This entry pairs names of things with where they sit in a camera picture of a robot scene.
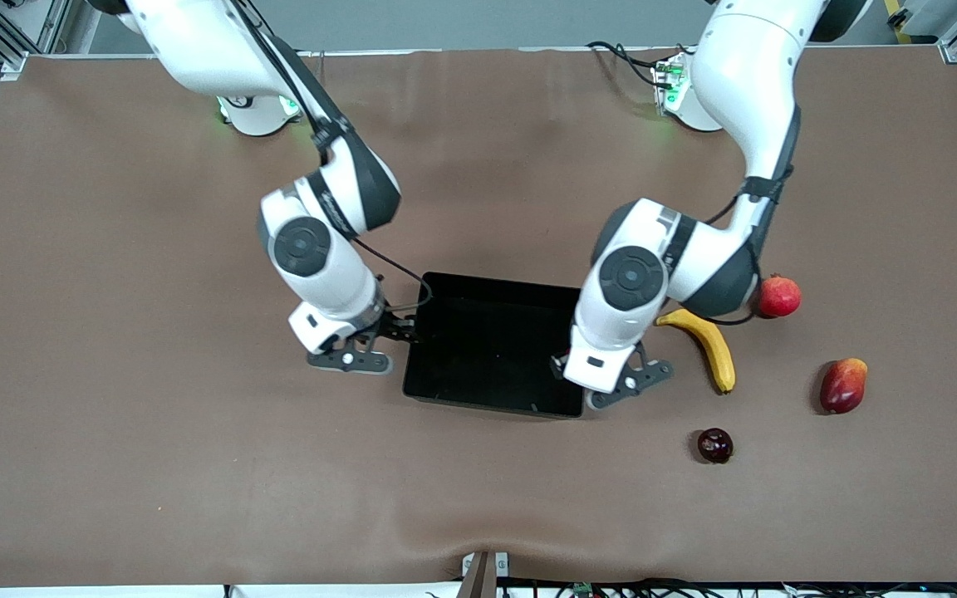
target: yellow tape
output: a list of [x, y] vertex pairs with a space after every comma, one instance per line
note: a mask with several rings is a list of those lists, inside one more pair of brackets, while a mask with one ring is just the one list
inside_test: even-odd
[[[888, 16], [892, 16], [900, 11], [900, 0], [885, 0], [885, 10], [888, 11]], [[899, 39], [900, 44], [910, 44], [910, 37], [906, 33], [900, 33], [899, 29], [896, 29], [896, 39]]]

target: brown table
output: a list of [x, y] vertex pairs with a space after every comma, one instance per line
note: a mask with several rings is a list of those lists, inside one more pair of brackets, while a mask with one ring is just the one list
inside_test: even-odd
[[[607, 53], [318, 66], [404, 187], [367, 239], [419, 272], [577, 285], [613, 208], [706, 216], [744, 171]], [[548, 421], [405, 398], [403, 346], [389, 377], [304, 365], [253, 228], [316, 165], [304, 126], [246, 139], [156, 61], [33, 58], [0, 86], [0, 586], [430, 581], [481, 548], [544, 578], [957, 580], [957, 67], [816, 49], [797, 92], [763, 267], [801, 311], [726, 331], [729, 397], [660, 329], [673, 381]], [[817, 415], [850, 355], [866, 403]], [[688, 450], [713, 425], [728, 465]]]

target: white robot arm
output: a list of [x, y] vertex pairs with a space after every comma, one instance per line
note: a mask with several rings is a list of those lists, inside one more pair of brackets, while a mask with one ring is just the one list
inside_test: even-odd
[[285, 124], [280, 97], [312, 124], [322, 166], [261, 201], [258, 234], [273, 266], [301, 298], [289, 317], [309, 362], [384, 374], [389, 357], [365, 366], [312, 359], [384, 318], [379, 281], [350, 244], [388, 223], [401, 198], [389, 168], [353, 129], [285, 42], [258, 30], [239, 0], [88, 0], [143, 35], [167, 72], [221, 102], [240, 132], [266, 135]]
[[[759, 255], [783, 182], [793, 171], [800, 130], [793, 76], [802, 50], [824, 12], [838, 12], [825, 29], [843, 33], [867, 5], [867, 0], [719, 2], [691, 56], [689, 76], [699, 105], [744, 152], [744, 184], [732, 220], [715, 228], [649, 199], [612, 213], [575, 309], [563, 367], [567, 379], [606, 396], [637, 394], [645, 384], [626, 361], [665, 300], [707, 318], [748, 302], [759, 283]], [[624, 382], [633, 384], [627, 390]]]

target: banana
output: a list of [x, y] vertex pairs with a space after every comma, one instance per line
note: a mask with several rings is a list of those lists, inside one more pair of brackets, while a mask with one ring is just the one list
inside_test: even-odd
[[711, 377], [723, 395], [728, 395], [737, 385], [737, 370], [734, 357], [729, 353], [729, 345], [722, 337], [722, 331], [714, 323], [706, 321], [689, 310], [676, 310], [661, 316], [657, 326], [674, 326], [692, 334], [704, 347], [707, 365], [711, 368]]

